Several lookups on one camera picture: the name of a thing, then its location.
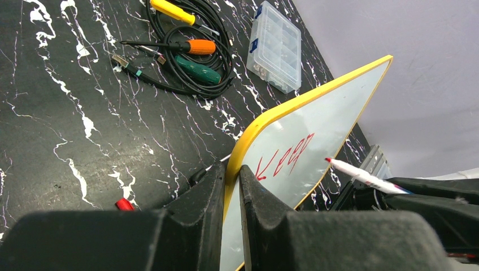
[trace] whiteboard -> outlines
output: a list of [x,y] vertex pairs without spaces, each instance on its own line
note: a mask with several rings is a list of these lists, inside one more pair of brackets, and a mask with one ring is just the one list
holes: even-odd
[[385,56],[281,104],[245,130],[227,168],[220,270],[243,264],[235,182],[241,165],[248,165],[264,187],[295,208],[319,184],[329,166],[324,158],[336,156],[391,60]]

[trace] marble surface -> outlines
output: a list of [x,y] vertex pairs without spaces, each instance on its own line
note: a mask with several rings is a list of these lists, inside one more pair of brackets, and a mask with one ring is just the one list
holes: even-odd
[[[112,53],[126,55],[169,81],[146,54],[117,42],[152,39],[143,0],[3,4],[0,238],[33,211],[115,209],[121,197],[138,209],[162,207],[189,188],[195,168],[229,154],[262,112],[332,80],[291,0],[271,1],[303,34],[302,87],[288,95],[245,70],[260,2],[209,1],[232,34],[236,74],[212,101],[155,89],[111,63]],[[367,144],[354,131],[343,152],[359,161]],[[326,175],[305,204],[327,209],[347,181],[338,176]]]

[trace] clear plastic box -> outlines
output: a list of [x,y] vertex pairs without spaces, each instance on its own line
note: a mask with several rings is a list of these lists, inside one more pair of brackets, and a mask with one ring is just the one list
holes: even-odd
[[284,93],[301,87],[301,32],[270,3],[255,13],[246,68]]

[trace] yellow handle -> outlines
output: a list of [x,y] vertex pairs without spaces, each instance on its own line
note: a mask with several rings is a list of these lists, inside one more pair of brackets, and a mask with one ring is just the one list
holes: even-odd
[[189,25],[193,25],[195,21],[195,16],[186,13],[181,8],[173,5],[172,3],[165,0],[151,0],[151,5],[156,10],[174,18],[176,20],[184,21]]

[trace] green handle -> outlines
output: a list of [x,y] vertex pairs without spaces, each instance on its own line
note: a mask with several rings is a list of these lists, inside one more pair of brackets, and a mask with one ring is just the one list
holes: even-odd
[[217,85],[221,81],[220,74],[210,67],[188,61],[179,55],[175,57],[175,60],[183,71],[199,81],[211,85]]

